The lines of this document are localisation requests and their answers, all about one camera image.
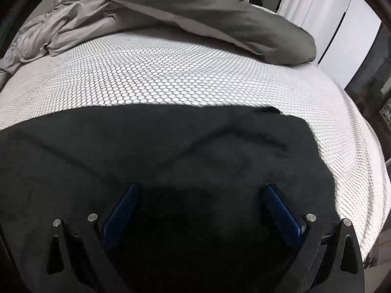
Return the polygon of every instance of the blue gripper pad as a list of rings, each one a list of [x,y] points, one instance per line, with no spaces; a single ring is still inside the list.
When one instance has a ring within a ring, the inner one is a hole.
[[[137,199],[138,187],[133,184],[103,226],[102,240],[106,249],[112,249],[118,244],[121,234],[132,216]]]
[[[299,248],[302,245],[304,230],[270,185],[263,192],[263,202],[286,245]]]

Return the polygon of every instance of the silver pin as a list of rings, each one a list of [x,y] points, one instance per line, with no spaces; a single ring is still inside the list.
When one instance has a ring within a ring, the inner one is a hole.
[[[54,227],[58,227],[58,226],[60,226],[60,224],[61,224],[61,219],[55,219],[55,220],[53,221],[53,226],[54,226]]]
[[[309,221],[314,222],[316,220],[316,216],[314,214],[307,214],[305,216]]]
[[[98,215],[97,214],[89,214],[88,217],[87,217],[88,221],[95,221],[98,219]]]
[[[351,226],[351,221],[350,221],[348,218],[343,219],[342,222],[343,222],[343,224],[344,224],[345,226],[348,226],[348,227]]]

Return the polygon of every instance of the mattress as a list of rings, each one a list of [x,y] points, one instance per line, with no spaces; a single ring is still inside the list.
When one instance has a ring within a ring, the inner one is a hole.
[[[337,213],[353,221],[363,259],[369,253],[391,206],[382,149],[345,91],[314,65],[265,64],[174,28],[116,33],[23,66],[0,93],[0,129],[67,109],[131,104],[274,106],[306,120],[334,176]]]

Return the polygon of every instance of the black cloth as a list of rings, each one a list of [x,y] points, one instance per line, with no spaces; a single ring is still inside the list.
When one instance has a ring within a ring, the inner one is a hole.
[[[267,184],[339,221],[306,122],[274,108],[73,109],[0,131],[0,155],[0,224],[33,293],[53,220],[104,221],[132,183],[140,202],[108,255],[134,292],[265,292],[291,253],[261,209]]]

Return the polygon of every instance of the crumpled blanket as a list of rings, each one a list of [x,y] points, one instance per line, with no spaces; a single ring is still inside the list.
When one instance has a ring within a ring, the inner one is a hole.
[[[21,65],[47,53],[56,56],[95,37],[162,21],[231,42],[267,63],[298,64],[316,55],[306,31],[238,0],[66,0],[19,30],[0,60],[0,89]]]

